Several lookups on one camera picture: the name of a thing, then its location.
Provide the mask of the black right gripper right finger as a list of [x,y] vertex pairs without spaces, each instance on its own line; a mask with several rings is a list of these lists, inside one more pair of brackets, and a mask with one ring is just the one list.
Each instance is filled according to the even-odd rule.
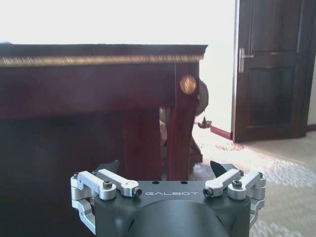
[[254,225],[259,210],[265,205],[266,179],[263,173],[258,171],[244,171],[232,164],[220,164],[210,162],[210,167],[215,179],[207,180],[202,191],[207,198],[220,197],[227,191],[228,197],[233,200],[250,198],[250,225]]

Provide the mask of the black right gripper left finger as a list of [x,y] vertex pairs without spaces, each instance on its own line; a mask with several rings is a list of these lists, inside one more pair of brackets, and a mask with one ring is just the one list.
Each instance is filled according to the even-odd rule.
[[72,208],[79,212],[80,220],[89,229],[95,229],[95,216],[90,199],[113,200],[119,192],[128,198],[138,198],[142,194],[139,183],[126,179],[108,169],[92,172],[76,172],[70,179]]

